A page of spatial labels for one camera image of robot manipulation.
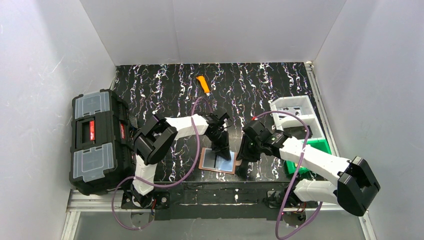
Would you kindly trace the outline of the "grey striped credit card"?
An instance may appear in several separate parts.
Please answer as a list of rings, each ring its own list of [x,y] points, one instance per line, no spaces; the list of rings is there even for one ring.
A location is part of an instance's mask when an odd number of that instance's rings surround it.
[[[202,167],[205,169],[215,169],[216,168],[216,156],[205,157],[202,162]]]

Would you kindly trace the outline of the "dark grey credit card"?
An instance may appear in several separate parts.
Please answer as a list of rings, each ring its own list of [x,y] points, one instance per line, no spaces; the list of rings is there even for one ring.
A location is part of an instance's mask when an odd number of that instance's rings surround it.
[[[313,137],[313,131],[309,125],[307,126],[307,128],[305,128],[304,126],[295,126],[289,129],[290,134],[299,140],[302,140],[306,137],[307,130],[309,131],[308,138],[311,139]]]

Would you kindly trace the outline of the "white credit card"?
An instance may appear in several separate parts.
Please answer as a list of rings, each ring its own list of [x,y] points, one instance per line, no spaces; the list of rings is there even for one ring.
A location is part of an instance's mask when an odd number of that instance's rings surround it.
[[[283,112],[291,113],[291,114],[293,114],[295,116],[302,115],[302,110],[298,106],[282,107],[279,110],[280,111],[283,111]]]

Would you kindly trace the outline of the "black toolbox with clear lids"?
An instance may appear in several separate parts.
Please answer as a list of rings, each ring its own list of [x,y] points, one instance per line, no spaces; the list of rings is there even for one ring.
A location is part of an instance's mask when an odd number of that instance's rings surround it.
[[[72,100],[69,182],[83,195],[104,195],[135,172],[137,120],[110,89]]]

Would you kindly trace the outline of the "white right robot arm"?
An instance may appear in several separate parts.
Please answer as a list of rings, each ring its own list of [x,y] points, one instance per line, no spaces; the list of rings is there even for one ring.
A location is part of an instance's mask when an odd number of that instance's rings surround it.
[[[290,192],[301,202],[325,202],[341,206],[348,213],[362,217],[381,186],[369,163],[356,156],[350,160],[310,145],[282,130],[271,131],[253,120],[243,129],[238,159],[256,162],[261,154],[300,164],[324,180],[299,181]]]

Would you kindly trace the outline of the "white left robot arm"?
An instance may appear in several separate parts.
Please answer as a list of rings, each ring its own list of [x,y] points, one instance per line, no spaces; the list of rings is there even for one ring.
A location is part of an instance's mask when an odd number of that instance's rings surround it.
[[[153,115],[133,138],[135,154],[135,179],[133,192],[145,196],[154,186],[157,164],[165,158],[172,143],[180,138],[206,136],[211,150],[226,161],[231,159],[229,134],[226,130],[227,113],[198,113],[187,117],[162,117]]]

